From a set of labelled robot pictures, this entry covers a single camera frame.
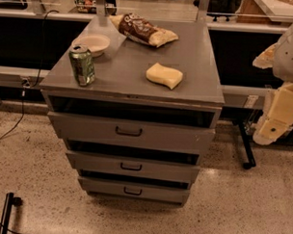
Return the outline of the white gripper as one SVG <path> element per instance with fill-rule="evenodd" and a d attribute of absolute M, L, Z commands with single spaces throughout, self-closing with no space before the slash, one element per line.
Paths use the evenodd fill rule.
<path fill-rule="evenodd" d="M 260 69 L 271 68 L 274 62 L 276 44 L 266 48 L 253 59 L 253 65 Z M 283 83 L 273 91 L 268 91 L 253 140 L 259 145 L 268 145 L 282 136 L 293 125 L 293 83 Z"/>

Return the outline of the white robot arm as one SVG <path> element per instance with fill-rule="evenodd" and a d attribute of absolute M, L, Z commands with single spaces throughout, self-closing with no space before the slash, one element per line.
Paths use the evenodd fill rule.
<path fill-rule="evenodd" d="M 268 145 L 293 125 L 293 23 L 279 40 L 254 58 L 257 68 L 272 68 L 282 85 L 269 90 L 263 105 L 263 115 L 253 132 L 253 140 Z"/>

